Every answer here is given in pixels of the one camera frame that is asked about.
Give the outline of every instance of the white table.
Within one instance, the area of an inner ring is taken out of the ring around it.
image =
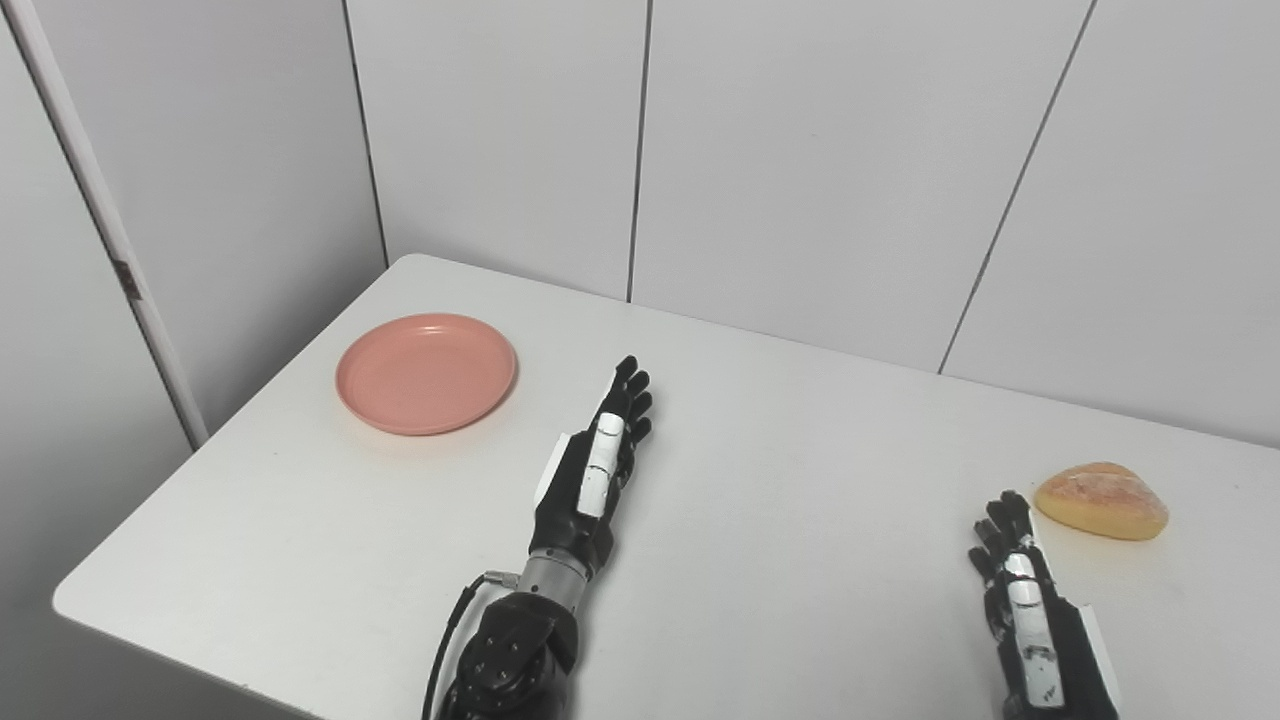
[[[365,427],[334,365],[422,311],[502,331],[517,384],[460,432]],[[458,589],[522,568],[547,455],[627,352],[654,377],[655,432],[584,611],[579,720],[998,716],[972,523],[1092,460],[1129,465],[1172,512],[1148,543],[1041,521],[1068,597],[1097,609],[1126,720],[1274,716],[1280,452],[426,256],[356,300],[54,603],[315,717],[413,720]]]

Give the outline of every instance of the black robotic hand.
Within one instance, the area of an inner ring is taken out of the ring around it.
[[[974,524],[982,547],[969,560],[986,583],[987,624],[1009,684],[1005,720],[1117,720],[1085,619],[1057,594],[1014,491],[987,503]]]
[[[591,424],[570,437],[547,495],[534,512],[529,551],[564,551],[581,562],[588,579],[604,566],[613,550],[609,521],[635,468],[635,448],[653,425],[649,373],[627,356]]]
[[[534,511],[529,560],[515,592],[490,603],[463,647],[439,717],[443,720],[561,720],[568,675],[577,664],[580,603],[613,550],[609,523],[649,434],[649,374],[627,356],[585,430],[562,438],[556,470]],[[458,600],[428,680],[424,720],[449,637],[486,573]]]

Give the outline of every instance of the black cable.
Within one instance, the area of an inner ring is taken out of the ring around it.
[[[470,585],[462,588],[462,594],[458,596],[458,602],[453,606],[453,614],[449,615],[449,621],[444,626],[444,635],[440,638],[440,647],[435,651],[435,662],[431,664],[431,678],[426,682],[426,702],[422,703],[422,720],[431,720],[431,705],[435,702],[435,683],[440,679],[440,665],[444,664],[444,653],[449,650],[453,629],[462,621],[462,615],[466,614],[467,606],[471,605],[476,591],[484,583],[485,575],[481,574]]]

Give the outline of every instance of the white wall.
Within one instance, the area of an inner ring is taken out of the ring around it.
[[[1280,446],[1277,37],[1098,4],[947,374]]]
[[[936,370],[1087,0],[655,0],[634,300]]]
[[[342,3],[10,3],[216,429],[384,266]]]
[[[3,22],[0,249],[0,717],[283,720],[52,612],[191,448]]]
[[[348,0],[392,260],[623,297],[645,0]]]

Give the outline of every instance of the bread roll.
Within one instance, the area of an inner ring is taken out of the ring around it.
[[[1062,470],[1036,491],[1036,507],[1064,525],[1116,539],[1151,539],[1169,524],[1165,503],[1115,462]]]

